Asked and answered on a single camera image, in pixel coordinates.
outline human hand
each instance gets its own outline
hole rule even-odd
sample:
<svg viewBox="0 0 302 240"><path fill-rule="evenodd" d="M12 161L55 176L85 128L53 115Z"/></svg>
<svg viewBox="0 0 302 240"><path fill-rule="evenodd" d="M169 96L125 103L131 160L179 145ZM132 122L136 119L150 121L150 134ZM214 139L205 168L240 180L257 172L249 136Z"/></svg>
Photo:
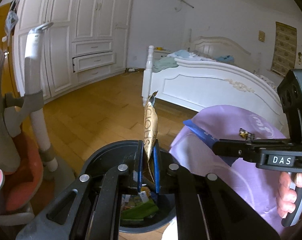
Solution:
<svg viewBox="0 0 302 240"><path fill-rule="evenodd" d="M291 177L287 172L281 172L279 177L279 186L277 193L277 210L278 214L285 218L289 213L292 213L296 205L297 193L290 189ZM297 187L302 187L302 173L297 173L295 177L295 184Z"/></svg>

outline bed post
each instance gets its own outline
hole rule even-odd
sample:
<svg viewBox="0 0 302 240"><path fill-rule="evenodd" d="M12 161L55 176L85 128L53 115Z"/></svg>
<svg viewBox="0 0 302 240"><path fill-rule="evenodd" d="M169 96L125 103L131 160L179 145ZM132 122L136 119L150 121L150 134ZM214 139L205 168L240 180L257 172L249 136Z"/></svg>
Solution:
<svg viewBox="0 0 302 240"><path fill-rule="evenodd" d="M145 106L145 103L150 95L152 67L153 67L153 51L154 51L154 46L150 45L148 59L146 61L146 67L143 72L143 85L142 85L143 106Z"/></svg>

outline metal screw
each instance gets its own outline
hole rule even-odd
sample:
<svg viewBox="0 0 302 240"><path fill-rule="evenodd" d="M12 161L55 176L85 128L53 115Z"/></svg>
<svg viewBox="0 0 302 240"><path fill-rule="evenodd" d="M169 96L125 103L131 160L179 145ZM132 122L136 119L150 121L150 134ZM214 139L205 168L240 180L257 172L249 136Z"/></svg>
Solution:
<svg viewBox="0 0 302 240"><path fill-rule="evenodd" d="M120 165L118 166L118 170L119 170L119 171L126 171L127 168L128 168L128 166L127 166L126 164L120 164Z"/></svg>
<svg viewBox="0 0 302 240"><path fill-rule="evenodd" d="M81 182L86 182L86 181L89 180L89 178L90 178L89 175L87 175L87 174L82 174L82 175L80 176L80 181L81 181Z"/></svg>
<svg viewBox="0 0 302 240"><path fill-rule="evenodd" d="M217 180L218 176L215 175L214 173L209 173L209 174L207 175L207 178L208 178L209 180L215 181L215 180Z"/></svg>
<svg viewBox="0 0 302 240"><path fill-rule="evenodd" d="M177 165L176 163L171 163L169 165L169 169L172 171L176 171L179 168L179 165Z"/></svg>

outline bed frame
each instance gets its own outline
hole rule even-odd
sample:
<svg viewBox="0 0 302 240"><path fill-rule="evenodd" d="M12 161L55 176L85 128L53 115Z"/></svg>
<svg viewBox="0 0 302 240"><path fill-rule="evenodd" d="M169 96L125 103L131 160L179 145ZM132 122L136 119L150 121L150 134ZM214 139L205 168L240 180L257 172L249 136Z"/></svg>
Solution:
<svg viewBox="0 0 302 240"><path fill-rule="evenodd" d="M176 58L178 67L153 73L154 47L149 46L143 74L143 105L151 93L158 91L157 98L197 112L214 105L238 106L260 115L288 136L287 119L279 96L253 74L259 67L248 51L223 37L199 37L190 44L190 49L213 57L232 55L238 67Z"/></svg>

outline snack wrapper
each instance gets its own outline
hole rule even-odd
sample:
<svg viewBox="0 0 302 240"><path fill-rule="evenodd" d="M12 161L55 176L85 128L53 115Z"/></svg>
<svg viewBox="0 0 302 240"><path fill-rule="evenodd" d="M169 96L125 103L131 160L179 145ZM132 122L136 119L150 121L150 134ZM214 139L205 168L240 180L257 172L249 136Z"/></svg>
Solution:
<svg viewBox="0 0 302 240"><path fill-rule="evenodd" d="M157 195L146 186L138 195L122 195L121 222L131 225L143 223L144 218L152 218L158 212L156 203Z"/></svg>
<svg viewBox="0 0 302 240"><path fill-rule="evenodd" d="M154 176L154 163L152 157L153 147L155 145L155 139L158 134L158 116L155 112L154 103L157 91L154 92L148 98L144 107L144 152L143 156L143 175L149 175L153 182L155 182Z"/></svg>

